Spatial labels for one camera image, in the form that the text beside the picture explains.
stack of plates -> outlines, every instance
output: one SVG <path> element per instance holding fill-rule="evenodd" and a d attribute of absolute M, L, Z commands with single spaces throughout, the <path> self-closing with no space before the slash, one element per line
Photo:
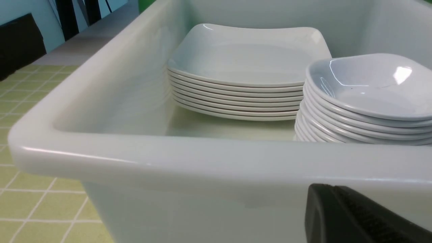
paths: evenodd
<path fill-rule="evenodd" d="M 249 121 L 295 119 L 306 67 L 331 58 L 313 28 L 195 26 L 168 61 L 175 102 L 186 109 Z"/>
<path fill-rule="evenodd" d="M 306 71 L 299 141 L 432 143 L 432 71 L 405 57 L 321 60 Z"/>

tiled countertop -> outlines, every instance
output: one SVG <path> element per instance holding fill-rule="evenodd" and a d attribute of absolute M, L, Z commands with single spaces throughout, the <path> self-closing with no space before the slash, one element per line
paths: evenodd
<path fill-rule="evenodd" d="M 27 66 L 0 82 L 0 243 L 112 242 L 81 183 L 19 172 L 10 127 L 77 66 Z"/>

white plastic bin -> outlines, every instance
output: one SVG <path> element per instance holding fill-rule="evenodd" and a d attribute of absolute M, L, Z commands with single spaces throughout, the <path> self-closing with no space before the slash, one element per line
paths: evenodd
<path fill-rule="evenodd" d="M 432 68 L 417 0 L 157 0 L 11 130 L 16 165 L 83 181 L 117 243 L 305 242 L 308 185 L 348 185 L 432 230 L 430 147 L 292 142 L 294 121 L 176 107 L 165 64 L 198 23 L 309 26 L 334 57 Z"/>

black object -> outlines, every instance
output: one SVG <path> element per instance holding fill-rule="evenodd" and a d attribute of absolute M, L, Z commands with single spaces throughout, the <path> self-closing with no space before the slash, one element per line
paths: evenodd
<path fill-rule="evenodd" d="M 61 23 L 64 40 L 68 41 L 79 33 L 72 0 L 56 0 L 58 17 Z"/>
<path fill-rule="evenodd" d="M 84 0 L 86 3 L 89 24 L 92 25 L 102 19 L 98 0 Z"/>
<path fill-rule="evenodd" d="M 0 25 L 0 80 L 47 52 L 32 14 Z"/>
<path fill-rule="evenodd" d="M 112 13 L 111 7 L 109 6 L 108 0 L 105 0 L 105 2 L 107 3 L 107 7 L 110 13 Z"/>
<path fill-rule="evenodd" d="M 431 243 L 432 233 L 346 186 L 309 186 L 308 243 Z"/>

green tile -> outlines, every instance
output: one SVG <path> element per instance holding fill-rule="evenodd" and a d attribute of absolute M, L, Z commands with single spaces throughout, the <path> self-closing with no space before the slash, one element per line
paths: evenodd
<path fill-rule="evenodd" d="M 78 69 L 79 66 L 65 66 L 62 70 L 60 70 L 61 73 L 73 73 L 76 69 Z"/>
<path fill-rule="evenodd" d="M 3 150 L 0 151 L 0 164 L 13 164 L 9 147 L 5 147 Z"/>
<path fill-rule="evenodd" d="M 79 191 L 83 192 L 84 188 L 80 181 L 65 178 L 57 178 L 51 187 L 53 191 Z"/>
<path fill-rule="evenodd" d="M 1 101 L 22 101 L 29 96 L 33 91 L 16 91 L 12 90 L 0 97 Z"/>
<path fill-rule="evenodd" d="M 49 91 L 36 91 L 33 94 L 31 94 L 29 97 L 25 99 L 25 101 L 40 101 L 42 100 L 47 94 L 49 94 Z"/>
<path fill-rule="evenodd" d="M 27 78 L 29 76 L 28 73 L 14 73 L 9 75 L 5 81 L 20 81 L 20 80 L 24 80 L 25 78 Z"/>
<path fill-rule="evenodd" d="M 54 73 L 35 73 L 35 74 L 30 74 L 25 80 L 48 81 L 53 76 Z"/>
<path fill-rule="evenodd" d="M 2 101 L 0 102 L 0 113 L 9 113 L 19 104 L 18 101 Z"/>
<path fill-rule="evenodd" d="M 22 222 L 0 221 L 0 242 L 9 242 L 21 225 Z"/>
<path fill-rule="evenodd" d="M 12 180 L 16 175 L 18 170 L 15 166 L 1 166 L 0 167 L 0 188 L 5 188 L 5 186 Z"/>
<path fill-rule="evenodd" d="M 72 220 L 86 197 L 86 194 L 49 192 L 32 215 L 32 219 Z"/>
<path fill-rule="evenodd" d="M 55 87 L 57 87 L 57 85 L 59 85 L 59 84 L 60 84 L 60 82 L 47 82 L 39 90 L 42 90 L 42 91 L 51 91 Z"/>
<path fill-rule="evenodd" d="M 93 203 L 88 200 L 86 205 L 84 205 L 83 210 L 78 216 L 79 220 L 100 220 L 99 214 L 96 211 L 95 206 Z"/>
<path fill-rule="evenodd" d="M 40 67 L 41 67 L 40 65 L 28 65 L 28 66 L 21 68 L 17 72 L 34 72 Z"/>
<path fill-rule="evenodd" d="M 73 225 L 65 243 L 113 243 L 103 224 L 76 223 Z"/>
<path fill-rule="evenodd" d="M 2 81 L 0 82 L 0 90 L 11 90 L 21 81 Z"/>
<path fill-rule="evenodd" d="M 12 127 L 22 115 L 9 114 L 0 118 L 0 127 Z"/>
<path fill-rule="evenodd" d="M 15 86 L 14 90 L 36 90 L 44 83 L 45 81 L 25 81 Z"/>
<path fill-rule="evenodd" d="M 27 173 L 20 173 L 9 189 L 27 189 L 27 190 L 46 190 L 54 180 L 52 177 L 36 176 Z"/>
<path fill-rule="evenodd" d="M 43 65 L 41 68 L 38 69 L 38 73 L 40 72 L 47 72 L 47 73 L 56 73 L 60 71 L 64 66 L 58 66 L 58 65 Z"/>
<path fill-rule="evenodd" d="M 12 113 L 25 114 L 36 104 L 37 102 L 23 102 L 19 104 L 15 109 L 13 109 Z"/>
<path fill-rule="evenodd" d="M 0 128 L 0 145 L 7 144 L 8 134 L 9 134 L 9 128 Z"/>
<path fill-rule="evenodd" d="M 50 81 L 63 81 L 67 77 L 69 77 L 70 74 L 56 74 L 54 77 L 50 79 Z"/>
<path fill-rule="evenodd" d="M 27 222 L 13 243 L 59 243 L 69 226 L 69 223 Z"/>
<path fill-rule="evenodd" d="M 3 192 L 0 196 L 0 218 L 27 218 L 42 195 L 42 192 Z"/>

